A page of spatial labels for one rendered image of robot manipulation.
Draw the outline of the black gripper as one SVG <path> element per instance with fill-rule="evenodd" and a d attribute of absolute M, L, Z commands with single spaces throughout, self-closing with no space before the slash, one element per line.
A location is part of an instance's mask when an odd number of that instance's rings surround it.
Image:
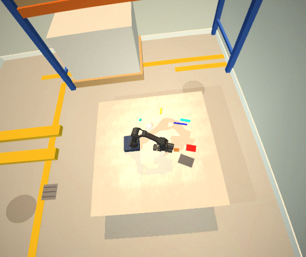
<path fill-rule="evenodd" d="M 173 150 L 170 150 L 170 149 L 167 149 L 167 148 L 162 149 L 162 148 L 160 148 L 160 146 L 158 146 L 157 144 L 154 144 L 154 145 L 153 145 L 153 150 L 154 150 L 154 151 L 159 151 L 159 152 L 165 151 L 166 153 L 167 153 L 167 152 L 172 153 L 172 151 L 173 151 Z"/>

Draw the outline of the red flat rectangular plate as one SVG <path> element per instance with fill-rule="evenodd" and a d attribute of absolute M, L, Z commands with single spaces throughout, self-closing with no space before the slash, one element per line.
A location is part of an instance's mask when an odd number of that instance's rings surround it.
<path fill-rule="evenodd" d="M 196 152 L 196 146 L 194 145 L 186 145 L 186 150 L 191 152 Z"/>

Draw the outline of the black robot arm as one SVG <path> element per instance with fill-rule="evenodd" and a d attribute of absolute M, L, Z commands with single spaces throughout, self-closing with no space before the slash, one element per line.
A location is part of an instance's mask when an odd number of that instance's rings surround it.
<path fill-rule="evenodd" d="M 138 135 L 139 133 L 139 130 L 142 131 L 142 134 L 141 135 Z M 131 140 L 130 140 L 130 143 L 129 143 L 129 146 L 131 148 L 138 148 L 138 138 L 141 138 L 141 137 L 146 137 L 150 140 L 153 140 L 157 143 L 157 145 L 160 146 L 160 148 L 164 149 L 164 148 L 167 148 L 167 149 L 170 149 L 170 150 L 173 150 L 174 149 L 174 144 L 173 143 L 168 143 L 168 140 L 164 137 L 157 137 L 151 133 L 148 133 L 147 131 L 145 130 L 142 130 L 141 128 L 139 127 L 135 127 L 133 128 L 132 130 L 132 133 L 131 133 Z"/>

